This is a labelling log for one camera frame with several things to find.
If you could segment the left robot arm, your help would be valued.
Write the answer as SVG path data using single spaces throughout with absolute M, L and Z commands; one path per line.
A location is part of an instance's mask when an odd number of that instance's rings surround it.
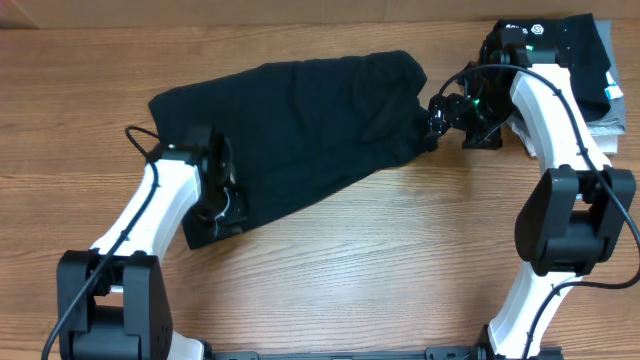
M 63 359 L 212 359 L 206 341 L 179 334 L 161 271 L 177 232 L 200 248 L 242 233 L 246 202 L 230 140 L 195 128 L 142 153 L 144 174 L 112 227 L 56 270 L 58 320 L 43 347 Z

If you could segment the black t-shirt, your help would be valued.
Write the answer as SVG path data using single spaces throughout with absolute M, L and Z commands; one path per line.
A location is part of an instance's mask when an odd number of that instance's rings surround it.
M 156 95 L 149 109 L 163 142 L 183 144 L 203 127 L 224 136 L 244 206 L 229 221 L 191 209 L 188 246 L 251 231 L 433 150 L 419 101 L 426 81 L 397 50 L 268 63 Z

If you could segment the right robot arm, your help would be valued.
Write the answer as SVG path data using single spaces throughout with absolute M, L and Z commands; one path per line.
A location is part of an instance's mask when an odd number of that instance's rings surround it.
M 541 177 L 515 223 L 521 260 L 498 314 L 472 347 L 430 348 L 430 359 L 558 359 L 541 340 L 570 290 L 607 261 L 623 228 L 636 182 L 611 165 L 587 120 L 603 117 L 621 91 L 591 16 L 498 21 L 479 58 L 455 74 L 427 112 L 426 136 L 462 130 L 467 149 L 496 149 L 503 124 L 520 120 Z

